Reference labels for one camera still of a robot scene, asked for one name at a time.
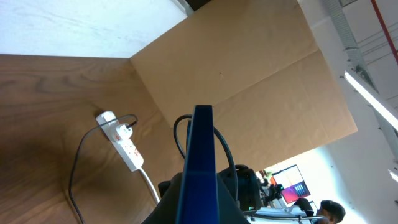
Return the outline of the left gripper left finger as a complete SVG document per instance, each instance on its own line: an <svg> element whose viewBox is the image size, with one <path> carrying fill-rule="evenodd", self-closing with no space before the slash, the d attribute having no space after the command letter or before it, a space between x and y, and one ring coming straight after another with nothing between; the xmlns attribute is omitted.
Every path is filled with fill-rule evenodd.
<svg viewBox="0 0 398 224"><path fill-rule="evenodd" d="M160 202L142 224L176 224L182 176L181 172L177 173L158 185Z"/></svg>

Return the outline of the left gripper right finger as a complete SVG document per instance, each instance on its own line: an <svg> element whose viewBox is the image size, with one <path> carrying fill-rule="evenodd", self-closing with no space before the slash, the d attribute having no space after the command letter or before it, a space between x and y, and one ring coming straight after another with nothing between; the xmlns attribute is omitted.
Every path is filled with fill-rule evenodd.
<svg viewBox="0 0 398 224"><path fill-rule="evenodd" d="M220 224L249 224L221 177L217 175Z"/></svg>

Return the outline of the blue Galaxy smartphone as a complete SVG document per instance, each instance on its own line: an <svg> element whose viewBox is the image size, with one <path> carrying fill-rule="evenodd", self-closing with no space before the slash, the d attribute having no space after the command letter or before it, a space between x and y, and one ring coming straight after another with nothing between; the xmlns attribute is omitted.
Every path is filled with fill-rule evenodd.
<svg viewBox="0 0 398 224"><path fill-rule="evenodd" d="M196 105L187 140L176 223L218 223L220 218L211 105Z"/></svg>

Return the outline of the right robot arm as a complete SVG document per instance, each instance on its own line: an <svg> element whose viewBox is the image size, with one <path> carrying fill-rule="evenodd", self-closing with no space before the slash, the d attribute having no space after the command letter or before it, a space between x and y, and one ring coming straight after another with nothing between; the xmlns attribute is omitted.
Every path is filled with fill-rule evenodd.
<svg viewBox="0 0 398 224"><path fill-rule="evenodd" d="M246 165L235 165L238 177L238 201L239 207L245 215L253 215L261 208L259 184L255 172ZM221 179L235 198L233 175L229 168L219 173Z"/></svg>

